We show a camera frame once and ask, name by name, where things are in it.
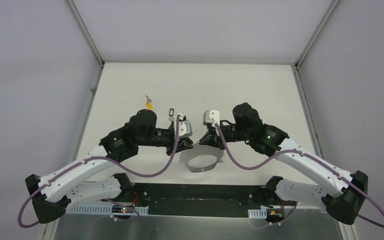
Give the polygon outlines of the perforated metal ring plate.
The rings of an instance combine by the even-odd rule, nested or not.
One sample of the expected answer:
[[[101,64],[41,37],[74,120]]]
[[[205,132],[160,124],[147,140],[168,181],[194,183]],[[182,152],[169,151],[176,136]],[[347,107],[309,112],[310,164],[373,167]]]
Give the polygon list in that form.
[[[191,173],[203,173],[213,170],[221,163],[224,153],[217,147],[195,144],[192,149],[184,150],[179,159]],[[197,158],[202,158],[203,163],[193,163]]]

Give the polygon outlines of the key with black tag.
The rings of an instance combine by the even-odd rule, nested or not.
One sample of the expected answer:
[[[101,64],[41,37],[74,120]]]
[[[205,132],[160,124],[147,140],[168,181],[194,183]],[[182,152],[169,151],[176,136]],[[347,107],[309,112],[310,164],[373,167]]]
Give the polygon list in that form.
[[[174,121],[174,113],[175,113],[174,108],[170,108],[170,109],[169,109],[169,112],[168,112],[168,119],[169,119],[169,121],[171,121],[171,122]]]

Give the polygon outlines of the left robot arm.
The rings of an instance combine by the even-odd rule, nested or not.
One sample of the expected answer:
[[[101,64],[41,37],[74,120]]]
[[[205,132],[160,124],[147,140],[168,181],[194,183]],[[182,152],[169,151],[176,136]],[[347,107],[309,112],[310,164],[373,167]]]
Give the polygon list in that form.
[[[62,217],[67,210],[88,201],[113,200],[127,202],[132,198],[132,184],[126,173],[141,178],[154,178],[163,174],[174,160],[176,153],[193,148],[192,125],[184,114],[171,116],[168,128],[158,128],[157,115],[142,109],[130,117],[124,126],[111,131],[84,156],[45,176],[32,174],[25,179],[29,197],[23,203],[17,217],[22,222],[28,203],[31,203],[38,224],[47,224]],[[170,157],[166,165],[156,173],[139,173],[122,165],[136,156],[141,146],[164,147]],[[114,166],[126,173],[117,173],[99,182],[87,180],[97,173]]]

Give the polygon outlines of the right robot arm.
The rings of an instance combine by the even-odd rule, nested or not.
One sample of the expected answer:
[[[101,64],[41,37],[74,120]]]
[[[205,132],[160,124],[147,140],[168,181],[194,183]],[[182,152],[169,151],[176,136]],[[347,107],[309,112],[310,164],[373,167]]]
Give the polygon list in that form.
[[[259,113],[247,102],[232,110],[234,123],[223,125],[218,110],[206,110],[203,125],[206,134],[199,145],[225,150],[231,158],[227,144],[244,142],[255,152],[268,157],[251,167],[256,170],[275,159],[312,180],[313,184],[299,183],[284,177],[273,176],[265,185],[264,200],[270,205],[280,201],[294,201],[324,208],[335,220],[354,224],[368,193],[368,176],[357,170],[349,172],[308,152],[280,128],[263,123]]]

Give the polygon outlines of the key with yellow tag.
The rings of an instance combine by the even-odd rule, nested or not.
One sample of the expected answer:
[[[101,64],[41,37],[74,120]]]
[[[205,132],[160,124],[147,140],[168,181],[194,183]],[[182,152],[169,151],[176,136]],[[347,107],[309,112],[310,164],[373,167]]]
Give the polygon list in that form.
[[[148,110],[152,110],[154,108],[154,106],[152,105],[152,100],[149,98],[148,95],[145,96],[146,97],[146,103],[145,103],[145,106]]]

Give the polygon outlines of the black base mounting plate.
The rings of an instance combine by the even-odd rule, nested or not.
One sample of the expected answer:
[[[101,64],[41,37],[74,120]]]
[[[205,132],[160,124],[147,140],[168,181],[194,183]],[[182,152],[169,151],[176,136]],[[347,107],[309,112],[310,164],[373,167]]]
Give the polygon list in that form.
[[[273,190],[259,185],[136,183],[114,202],[135,202],[149,215],[246,218],[249,210],[289,207]]]

